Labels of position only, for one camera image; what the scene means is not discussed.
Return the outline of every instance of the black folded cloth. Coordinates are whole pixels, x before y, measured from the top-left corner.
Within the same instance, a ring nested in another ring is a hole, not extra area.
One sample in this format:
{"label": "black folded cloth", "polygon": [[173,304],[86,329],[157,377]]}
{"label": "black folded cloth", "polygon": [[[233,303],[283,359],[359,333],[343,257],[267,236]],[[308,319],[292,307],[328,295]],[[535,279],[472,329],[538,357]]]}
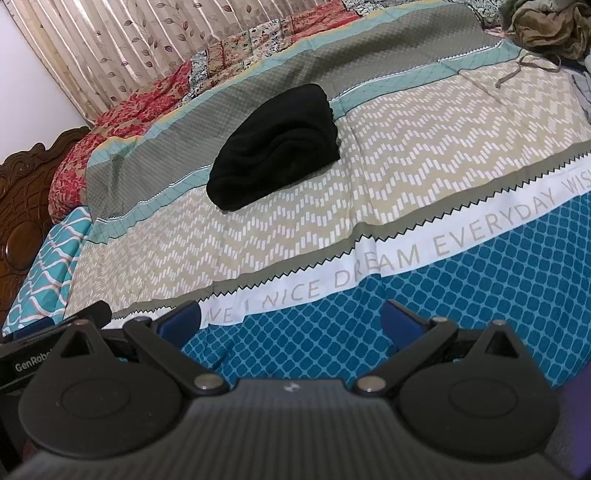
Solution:
{"label": "black folded cloth", "polygon": [[207,195],[238,210],[339,159],[337,129],[324,90],[302,85],[266,101],[220,150]]}

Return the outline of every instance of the drawstring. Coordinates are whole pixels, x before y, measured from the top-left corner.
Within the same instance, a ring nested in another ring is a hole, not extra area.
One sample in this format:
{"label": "drawstring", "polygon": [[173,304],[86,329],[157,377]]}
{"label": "drawstring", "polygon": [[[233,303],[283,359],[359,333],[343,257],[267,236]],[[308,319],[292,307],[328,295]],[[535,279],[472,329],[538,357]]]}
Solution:
{"label": "drawstring", "polygon": [[544,59],[544,57],[542,55],[538,55],[535,53],[526,53],[517,62],[517,69],[511,73],[508,73],[503,78],[497,80],[497,82],[495,83],[495,87],[501,88],[501,84],[505,83],[507,80],[511,80],[515,75],[517,75],[521,71],[521,67],[533,67],[536,69],[541,69],[541,70],[545,70],[547,72],[552,72],[552,73],[558,73],[560,71],[561,60],[558,55],[556,55],[556,57],[558,58],[558,65],[555,65],[552,68],[543,67],[542,65],[538,65],[537,63],[534,63],[533,61],[524,61],[524,59],[530,55],[532,57],[536,57],[537,59]]}

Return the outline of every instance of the carved wooden headboard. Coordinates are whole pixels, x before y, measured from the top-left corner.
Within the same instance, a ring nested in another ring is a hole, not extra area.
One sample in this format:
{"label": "carved wooden headboard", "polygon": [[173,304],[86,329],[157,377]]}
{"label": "carved wooden headboard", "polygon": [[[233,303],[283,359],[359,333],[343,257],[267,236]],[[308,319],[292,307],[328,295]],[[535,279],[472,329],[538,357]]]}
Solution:
{"label": "carved wooden headboard", "polygon": [[67,130],[49,150],[38,143],[0,165],[0,326],[51,229],[47,199],[53,174],[89,131]]}

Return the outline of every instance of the ribbed black surface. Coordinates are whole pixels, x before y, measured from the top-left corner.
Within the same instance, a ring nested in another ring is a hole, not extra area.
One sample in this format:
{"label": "ribbed black surface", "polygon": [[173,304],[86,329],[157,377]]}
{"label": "ribbed black surface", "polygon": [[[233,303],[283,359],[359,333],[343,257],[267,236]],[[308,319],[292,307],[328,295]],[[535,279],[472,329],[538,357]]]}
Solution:
{"label": "ribbed black surface", "polygon": [[433,452],[402,428],[386,402],[354,396],[338,380],[290,385],[243,380],[229,394],[195,401],[173,432],[142,451],[93,462],[41,453],[10,478],[566,479],[538,455],[482,465]]}

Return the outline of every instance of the curtain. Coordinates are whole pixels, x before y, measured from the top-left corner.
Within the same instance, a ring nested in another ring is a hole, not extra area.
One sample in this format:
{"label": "curtain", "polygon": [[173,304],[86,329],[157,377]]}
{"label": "curtain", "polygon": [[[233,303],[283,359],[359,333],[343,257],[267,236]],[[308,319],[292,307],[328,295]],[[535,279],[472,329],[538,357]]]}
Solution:
{"label": "curtain", "polygon": [[5,5],[72,103],[94,122],[208,44],[325,2],[5,0]]}

